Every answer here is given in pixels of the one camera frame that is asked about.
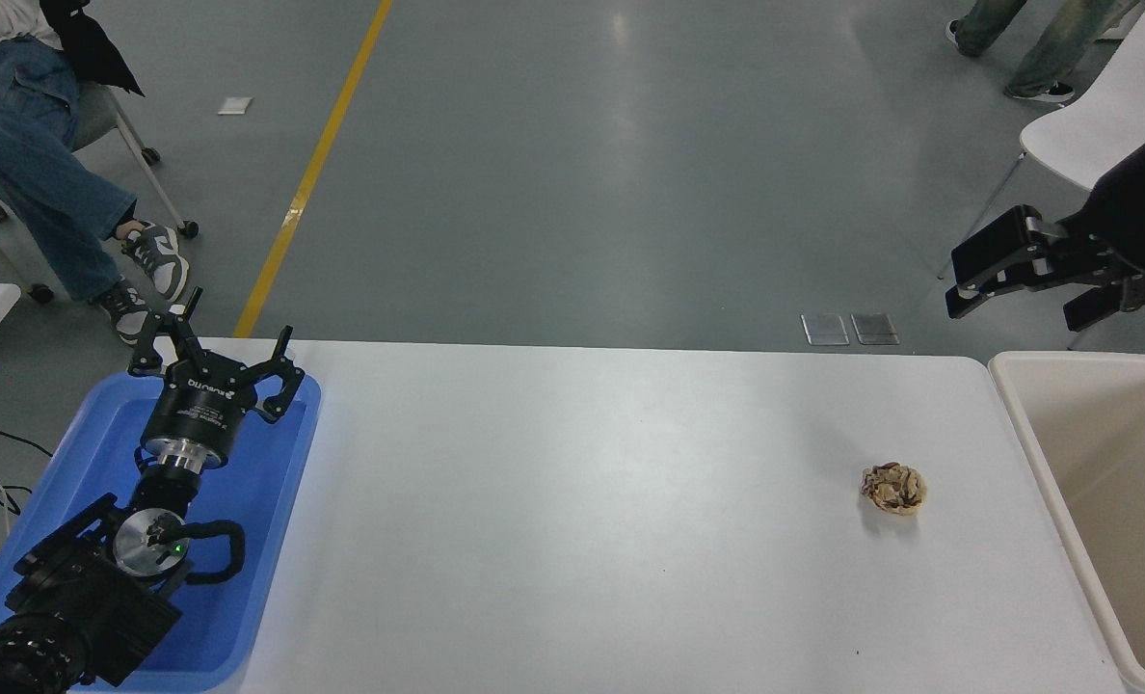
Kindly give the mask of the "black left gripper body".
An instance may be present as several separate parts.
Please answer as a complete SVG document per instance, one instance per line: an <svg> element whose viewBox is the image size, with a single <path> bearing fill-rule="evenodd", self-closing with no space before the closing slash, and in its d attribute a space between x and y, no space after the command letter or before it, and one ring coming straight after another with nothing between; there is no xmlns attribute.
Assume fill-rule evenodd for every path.
<svg viewBox="0 0 1145 694"><path fill-rule="evenodd" d="M256 394L240 361L210 353L206 360L180 358L167 366L163 391L141 445L160 454L163 444L187 440L210 456L232 452L240 425Z"/></svg>

